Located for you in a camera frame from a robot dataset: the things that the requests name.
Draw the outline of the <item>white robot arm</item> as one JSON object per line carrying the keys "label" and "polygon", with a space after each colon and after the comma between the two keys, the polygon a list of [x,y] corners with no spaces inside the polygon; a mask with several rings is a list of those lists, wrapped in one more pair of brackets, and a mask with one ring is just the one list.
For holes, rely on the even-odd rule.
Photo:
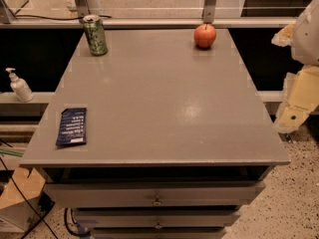
{"label": "white robot arm", "polygon": [[289,46],[292,59],[303,65],[298,73],[286,75],[274,122],[279,133],[291,133],[319,107],[319,0],[312,0],[296,22],[277,32],[271,43]]}

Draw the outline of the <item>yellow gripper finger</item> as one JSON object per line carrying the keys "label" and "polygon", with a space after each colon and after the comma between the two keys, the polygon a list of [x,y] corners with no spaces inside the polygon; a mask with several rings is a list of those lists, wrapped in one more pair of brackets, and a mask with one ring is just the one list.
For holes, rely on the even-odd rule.
{"label": "yellow gripper finger", "polygon": [[293,31],[294,24],[286,25],[273,36],[271,43],[279,47],[290,46],[292,44]]}
{"label": "yellow gripper finger", "polygon": [[274,128],[279,133],[291,133],[300,128],[318,107],[319,67],[304,66],[297,74],[288,73]]}

